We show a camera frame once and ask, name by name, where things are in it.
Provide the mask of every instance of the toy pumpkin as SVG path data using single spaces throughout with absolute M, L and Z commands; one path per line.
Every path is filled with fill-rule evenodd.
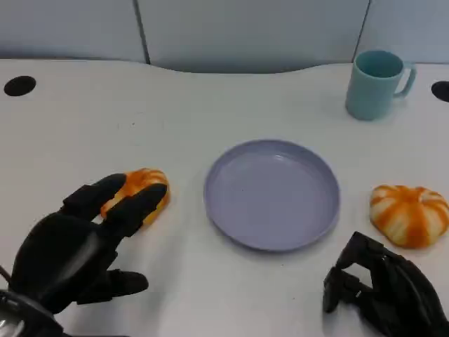
M 424 187 L 381 185 L 371 195 L 370 219 L 395 245 L 423 248 L 448 229 L 449 206 Z
M 143 221 L 145 225 L 152 224 L 170 201 L 170 189 L 168 188 L 167 177 L 163 174 L 163 172 L 149 168 L 142 168 L 138 171 L 126 172 L 125 174 L 125 184 L 115 194 L 113 199 L 103 205 L 100 209 L 101 216 L 106 218 L 106 212 L 108 212 L 108 210 L 114 207 L 115 204 L 121 201 L 124 197 L 134 195 L 150 185 L 161 183 L 167 185 L 167 193 L 157 205 L 156 210 L 150 213 Z

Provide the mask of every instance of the table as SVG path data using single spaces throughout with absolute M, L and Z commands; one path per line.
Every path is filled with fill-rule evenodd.
M 430 86 L 447 65 L 418 65 L 409 97 L 379 121 L 344 109 L 351 65 L 284 74 L 186 74 L 110 61 L 1 60 L 0 84 L 33 76 L 21 97 L 0 95 L 0 263 L 11 270 L 35 222 L 84 183 L 140 167 L 162 169 L 173 200 L 119 247 L 114 267 L 147 275 L 144 293 L 71 305 L 68 333 L 173 336 L 374 336 L 352 308 L 321 314 L 322 282 L 354 230 L 414 261 L 449 310 L 449 238 L 394 248 L 368 221 L 371 189 L 423 185 L 449 197 L 449 105 Z M 340 182 L 337 227 L 293 253 L 241 248 L 207 220 L 205 174 L 226 149 L 280 138 L 321 155 Z M 353 272 L 366 278 L 362 269 Z

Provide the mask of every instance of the robotic hand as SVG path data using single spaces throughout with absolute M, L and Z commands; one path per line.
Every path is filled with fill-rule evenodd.
M 373 288 L 343 270 L 353 263 L 370 270 Z M 429 280 L 409 260 L 359 232 L 324 280 L 324 312 L 334 311 L 341 300 L 357 306 L 362 318 L 385 336 L 449 336 L 448 320 Z
M 121 240 L 137 232 L 167 187 L 151 185 L 120 201 L 100 225 L 91 222 L 125 181 L 124 174 L 114 174 L 84 185 L 33 227 L 12 275 L 0 269 L 9 283 L 0 291 L 0 337 L 67 336 L 53 315 L 71 302 L 105 302 L 148 287 L 144 275 L 107 268 Z

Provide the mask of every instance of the cup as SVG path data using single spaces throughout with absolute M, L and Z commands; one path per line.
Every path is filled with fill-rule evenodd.
M 405 68 L 410 68 L 404 89 L 395 93 Z M 410 92 L 416 68 L 404 63 L 388 51 L 366 51 L 358 54 L 352 65 L 346 108 L 351 116 L 372 121 L 386 115 L 394 98 L 404 98 Z

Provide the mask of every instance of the lavender plate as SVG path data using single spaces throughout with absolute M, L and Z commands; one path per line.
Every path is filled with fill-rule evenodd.
M 254 140 L 213 164 L 204 200 L 208 217 L 237 242 L 289 251 L 335 226 L 340 189 L 329 166 L 305 147 Z

